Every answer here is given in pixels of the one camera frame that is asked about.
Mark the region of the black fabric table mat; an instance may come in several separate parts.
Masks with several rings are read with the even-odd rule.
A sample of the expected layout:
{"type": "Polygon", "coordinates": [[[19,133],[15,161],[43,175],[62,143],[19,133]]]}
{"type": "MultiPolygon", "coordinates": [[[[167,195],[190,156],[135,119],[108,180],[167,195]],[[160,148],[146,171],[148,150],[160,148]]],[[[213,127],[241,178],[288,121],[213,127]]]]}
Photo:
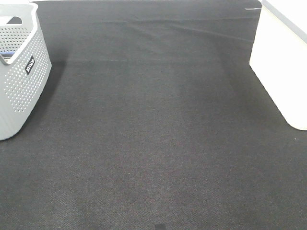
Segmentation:
{"type": "Polygon", "coordinates": [[[52,69],[0,144],[1,229],[306,229],[307,134],[249,66],[260,8],[39,2],[52,69]]]}

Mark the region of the grey perforated plastic basket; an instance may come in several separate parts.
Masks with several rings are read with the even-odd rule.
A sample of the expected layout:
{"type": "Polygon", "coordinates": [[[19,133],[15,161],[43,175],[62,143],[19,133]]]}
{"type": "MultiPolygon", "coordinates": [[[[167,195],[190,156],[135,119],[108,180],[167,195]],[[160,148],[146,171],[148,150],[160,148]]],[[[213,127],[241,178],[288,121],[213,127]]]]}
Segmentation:
{"type": "Polygon", "coordinates": [[[2,0],[0,15],[21,23],[0,27],[0,139],[17,134],[35,107],[51,71],[51,61],[37,15],[38,5],[27,0],[2,0]]]}

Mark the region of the white plastic bin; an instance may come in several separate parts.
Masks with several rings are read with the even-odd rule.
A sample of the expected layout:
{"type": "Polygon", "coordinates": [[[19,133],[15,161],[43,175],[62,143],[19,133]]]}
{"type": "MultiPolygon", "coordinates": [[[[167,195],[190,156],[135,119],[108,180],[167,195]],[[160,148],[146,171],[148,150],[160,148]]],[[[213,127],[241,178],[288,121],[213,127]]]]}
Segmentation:
{"type": "Polygon", "coordinates": [[[249,64],[293,128],[307,128],[307,2],[263,0],[249,64]]]}

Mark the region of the blue cloth inside basket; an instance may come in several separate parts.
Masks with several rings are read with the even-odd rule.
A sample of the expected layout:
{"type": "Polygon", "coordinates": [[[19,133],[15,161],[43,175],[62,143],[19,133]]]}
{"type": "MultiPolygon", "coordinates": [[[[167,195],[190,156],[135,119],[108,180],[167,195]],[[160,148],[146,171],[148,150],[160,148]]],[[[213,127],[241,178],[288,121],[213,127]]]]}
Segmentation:
{"type": "Polygon", "coordinates": [[[14,51],[1,51],[1,52],[0,52],[0,55],[1,55],[3,58],[11,58],[14,54],[15,54],[14,51]]]}

